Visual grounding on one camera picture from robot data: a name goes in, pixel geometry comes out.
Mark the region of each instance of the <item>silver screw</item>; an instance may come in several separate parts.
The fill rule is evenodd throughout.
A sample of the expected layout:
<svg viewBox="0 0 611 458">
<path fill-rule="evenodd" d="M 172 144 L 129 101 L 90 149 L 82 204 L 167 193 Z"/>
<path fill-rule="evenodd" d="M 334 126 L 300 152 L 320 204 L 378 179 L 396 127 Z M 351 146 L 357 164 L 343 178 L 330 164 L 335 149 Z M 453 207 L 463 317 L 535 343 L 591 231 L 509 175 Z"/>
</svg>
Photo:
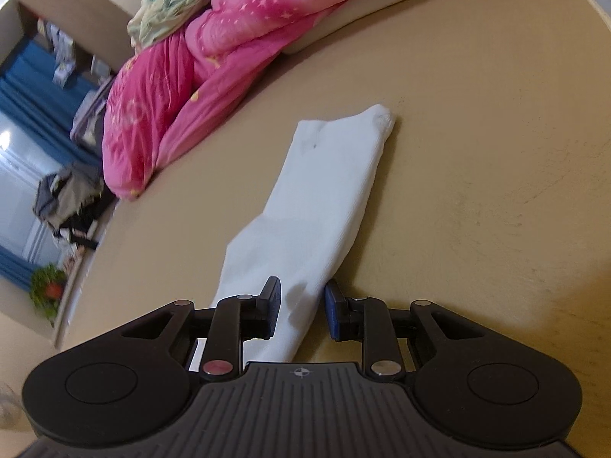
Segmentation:
<svg viewBox="0 0 611 458">
<path fill-rule="evenodd" d="M 233 365 L 227 360 L 210 360 L 204 363 L 202 370 L 209 376 L 225 376 L 233 370 Z"/>
<path fill-rule="evenodd" d="M 380 360 L 372 364 L 372 371 L 378 376 L 396 376 L 401 371 L 401 365 L 392 360 Z"/>
</svg>

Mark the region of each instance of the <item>ribbed black surface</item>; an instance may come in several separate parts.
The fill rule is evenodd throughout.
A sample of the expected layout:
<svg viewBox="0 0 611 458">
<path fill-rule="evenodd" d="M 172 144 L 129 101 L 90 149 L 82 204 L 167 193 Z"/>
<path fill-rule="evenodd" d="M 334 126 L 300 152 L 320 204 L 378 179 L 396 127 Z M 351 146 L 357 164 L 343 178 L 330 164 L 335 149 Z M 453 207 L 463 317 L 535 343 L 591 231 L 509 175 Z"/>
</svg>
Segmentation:
<svg viewBox="0 0 611 458">
<path fill-rule="evenodd" d="M 253 363 L 237 381 L 208 384 L 168 428 L 112 450 L 39 439 L 24 458 L 574 458 L 562 443 L 479 450 L 428 424 L 401 387 L 355 364 Z"/>
</svg>

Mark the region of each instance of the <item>crosshair symbol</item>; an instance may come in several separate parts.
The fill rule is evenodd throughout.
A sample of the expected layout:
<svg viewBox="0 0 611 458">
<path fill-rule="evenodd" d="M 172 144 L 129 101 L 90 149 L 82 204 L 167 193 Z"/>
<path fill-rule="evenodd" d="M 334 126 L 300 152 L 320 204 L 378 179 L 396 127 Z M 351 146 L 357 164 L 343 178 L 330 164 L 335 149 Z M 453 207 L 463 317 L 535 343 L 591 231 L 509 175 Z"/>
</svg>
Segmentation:
<svg viewBox="0 0 611 458">
<path fill-rule="evenodd" d="M 297 377 L 299 377 L 300 379 L 303 379 L 304 377 L 309 376 L 312 371 L 308 370 L 307 368 L 298 368 L 297 370 L 293 370 L 291 372 L 293 375 L 296 375 Z"/>
</svg>

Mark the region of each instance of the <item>green plant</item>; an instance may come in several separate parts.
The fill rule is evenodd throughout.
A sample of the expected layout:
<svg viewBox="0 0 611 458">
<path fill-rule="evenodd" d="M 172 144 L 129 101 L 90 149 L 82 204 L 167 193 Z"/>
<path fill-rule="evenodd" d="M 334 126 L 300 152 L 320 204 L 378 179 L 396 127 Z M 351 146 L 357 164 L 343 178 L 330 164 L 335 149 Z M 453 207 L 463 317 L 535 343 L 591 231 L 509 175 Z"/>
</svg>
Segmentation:
<svg viewBox="0 0 611 458">
<path fill-rule="evenodd" d="M 66 273 L 52 263 L 46 267 L 39 267 L 32 274 L 30 299 L 35 310 L 42 313 L 52 326 L 55 323 L 55 317 L 57 317 L 60 300 L 49 297 L 48 288 L 53 284 L 59 284 L 63 288 L 66 279 Z"/>
</svg>

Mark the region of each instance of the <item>beige bed surface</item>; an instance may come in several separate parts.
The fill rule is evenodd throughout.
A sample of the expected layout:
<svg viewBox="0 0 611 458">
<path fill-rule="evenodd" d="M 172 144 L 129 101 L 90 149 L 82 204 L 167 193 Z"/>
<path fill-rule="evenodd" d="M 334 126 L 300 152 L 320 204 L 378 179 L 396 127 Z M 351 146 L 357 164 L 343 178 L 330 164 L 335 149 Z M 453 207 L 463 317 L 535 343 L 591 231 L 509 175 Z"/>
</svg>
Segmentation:
<svg viewBox="0 0 611 458">
<path fill-rule="evenodd" d="M 584 389 L 570 442 L 608 458 L 609 50 L 586 0 L 410 0 L 286 59 L 120 205 L 66 345 L 177 298 L 208 306 L 225 246 L 262 210 L 297 122 L 382 102 L 399 122 L 340 284 L 392 306 L 428 298 L 565 362 Z M 319 316 L 297 358 L 358 356 Z"/>
</svg>

